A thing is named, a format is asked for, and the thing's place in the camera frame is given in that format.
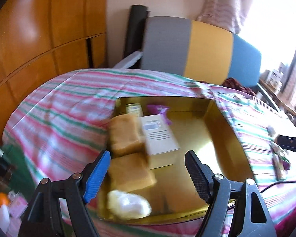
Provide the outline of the small yellow sponge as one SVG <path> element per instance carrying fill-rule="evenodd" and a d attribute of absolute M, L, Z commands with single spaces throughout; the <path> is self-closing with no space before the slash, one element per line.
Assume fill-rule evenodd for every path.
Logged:
<path fill-rule="evenodd" d="M 108 132 L 111 152 L 115 157 L 143 152 L 145 137 L 140 118 L 134 113 L 112 118 Z"/>

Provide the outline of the dark red blanket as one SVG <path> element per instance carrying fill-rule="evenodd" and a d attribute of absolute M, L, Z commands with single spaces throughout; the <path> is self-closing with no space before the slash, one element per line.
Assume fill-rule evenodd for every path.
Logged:
<path fill-rule="evenodd" d="M 290 236 L 296 228 L 296 210 L 275 226 L 277 236 Z"/>

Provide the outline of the small green white box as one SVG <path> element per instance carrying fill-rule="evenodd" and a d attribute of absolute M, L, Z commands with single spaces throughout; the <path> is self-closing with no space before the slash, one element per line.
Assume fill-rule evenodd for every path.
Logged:
<path fill-rule="evenodd" d="M 132 103 L 126 105 L 126 113 L 127 114 L 134 114 L 137 117 L 143 117 L 143 110 L 139 103 Z"/>

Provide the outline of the maroon gold storage box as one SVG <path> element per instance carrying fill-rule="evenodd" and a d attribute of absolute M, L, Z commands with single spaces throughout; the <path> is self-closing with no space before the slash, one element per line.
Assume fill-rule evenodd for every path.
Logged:
<path fill-rule="evenodd" d="M 111 180 L 106 176 L 97 195 L 96 212 L 100 219 L 128 225 L 162 225 L 203 217 L 208 205 L 199 198 L 184 164 L 189 150 L 214 173 L 229 180 L 243 182 L 254 177 L 235 131 L 214 100 L 176 96 L 120 97 L 115 102 L 113 115 L 125 114 L 126 106 L 134 103 L 141 105 L 146 116 L 149 104 L 169 107 L 167 117 L 180 148 L 154 157 L 156 184 L 135 191 L 150 203 L 152 212 L 148 217 L 124 221 L 110 213 L 107 194 L 111 190 Z"/>

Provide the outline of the white cardboard box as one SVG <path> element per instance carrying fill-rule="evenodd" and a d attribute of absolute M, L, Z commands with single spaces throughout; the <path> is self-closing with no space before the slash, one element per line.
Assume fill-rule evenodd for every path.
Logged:
<path fill-rule="evenodd" d="M 141 117 L 149 169 L 173 165 L 180 149 L 173 132 L 161 115 Z"/>

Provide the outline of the lower rice cracker packet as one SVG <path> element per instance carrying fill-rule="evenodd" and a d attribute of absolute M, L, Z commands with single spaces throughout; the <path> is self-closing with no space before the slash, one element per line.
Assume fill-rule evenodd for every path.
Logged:
<path fill-rule="evenodd" d="M 283 167 L 281 159 L 275 153 L 273 153 L 272 155 L 272 162 L 273 162 L 277 181 L 284 181 L 286 179 L 286 171 Z"/>

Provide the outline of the wooden wardrobe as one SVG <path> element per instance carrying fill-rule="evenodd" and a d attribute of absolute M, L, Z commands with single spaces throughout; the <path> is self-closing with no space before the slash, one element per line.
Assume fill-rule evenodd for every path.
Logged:
<path fill-rule="evenodd" d="M 107 65 L 107 0 L 7 0 L 0 9 L 0 144 L 17 106 L 48 80 Z"/>

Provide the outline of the white plastic bag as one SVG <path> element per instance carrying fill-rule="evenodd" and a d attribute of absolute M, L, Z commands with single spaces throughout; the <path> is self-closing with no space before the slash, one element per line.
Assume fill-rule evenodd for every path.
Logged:
<path fill-rule="evenodd" d="M 119 190 L 112 190 L 107 194 L 107 208 L 122 220 L 145 218 L 152 212 L 147 199 Z"/>

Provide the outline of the wooden desk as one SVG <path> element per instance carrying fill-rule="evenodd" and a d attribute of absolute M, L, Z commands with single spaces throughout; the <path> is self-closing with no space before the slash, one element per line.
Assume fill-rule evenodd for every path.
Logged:
<path fill-rule="evenodd" d="M 292 122 L 296 125 L 296 109 L 289 105 L 288 102 L 285 102 L 284 99 L 280 97 L 280 93 L 271 85 L 267 84 L 266 81 L 260 79 L 258 83 L 270 96 L 271 101 L 279 108 L 280 111 L 287 114 L 289 118 L 293 117 Z"/>

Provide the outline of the rice cracker packet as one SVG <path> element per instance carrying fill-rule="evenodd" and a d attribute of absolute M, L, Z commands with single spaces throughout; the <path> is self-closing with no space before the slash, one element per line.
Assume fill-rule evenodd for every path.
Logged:
<path fill-rule="evenodd" d="M 279 157 L 279 161 L 282 164 L 282 167 L 285 171 L 290 170 L 290 161 L 288 159 L 288 153 L 286 150 L 281 148 L 278 144 L 275 142 L 271 143 L 271 148 L 273 149 L 274 153 Z"/>
<path fill-rule="evenodd" d="M 273 162 L 277 181 L 284 181 L 286 179 L 286 171 L 283 167 L 281 159 L 275 153 L 273 153 L 272 155 L 272 162 Z"/>

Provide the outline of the upper rice cracker packet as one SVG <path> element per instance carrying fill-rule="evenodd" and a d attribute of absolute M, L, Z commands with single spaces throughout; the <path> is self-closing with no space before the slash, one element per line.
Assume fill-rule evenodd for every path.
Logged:
<path fill-rule="evenodd" d="M 282 167 L 285 171 L 290 170 L 290 161 L 288 159 L 288 153 L 286 150 L 281 148 L 278 144 L 275 142 L 271 143 L 271 148 L 273 149 L 274 153 L 279 157 L 279 161 L 282 164 Z"/>

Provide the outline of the grey yellow blue chair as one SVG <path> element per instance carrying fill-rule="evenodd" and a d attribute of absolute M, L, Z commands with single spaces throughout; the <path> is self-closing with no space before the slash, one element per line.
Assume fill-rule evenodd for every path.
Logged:
<path fill-rule="evenodd" d="M 123 59 L 114 67 L 166 72 L 221 85 L 235 79 L 260 92 L 279 111 L 259 84 L 261 53 L 236 34 L 187 18 L 149 16 L 147 7 L 130 9 Z"/>

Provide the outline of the pink patterned curtain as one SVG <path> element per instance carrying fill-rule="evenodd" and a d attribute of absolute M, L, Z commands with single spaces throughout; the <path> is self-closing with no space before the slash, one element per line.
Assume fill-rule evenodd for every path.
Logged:
<path fill-rule="evenodd" d="M 239 34 L 252 0 L 206 0 L 197 20 Z"/>

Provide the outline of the dark red clothing on chair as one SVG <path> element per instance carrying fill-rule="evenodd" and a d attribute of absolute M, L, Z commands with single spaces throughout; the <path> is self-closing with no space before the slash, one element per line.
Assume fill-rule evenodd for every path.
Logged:
<path fill-rule="evenodd" d="M 238 90 L 238 91 L 241 91 L 241 92 L 246 93 L 246 94 L 249 94 L 251 96 L 256 96 L 256 94 L 253 92 L 253 90 L 251 88 L 242 86 L 240 84 L 240 82 L 238 82 L 234 78 L 227 78 L 222 83 L 222 86 L 223 87 L 227 87 L 227 88 L 231 88 L 231 89 L 235 89 L 235 90 Z"/>

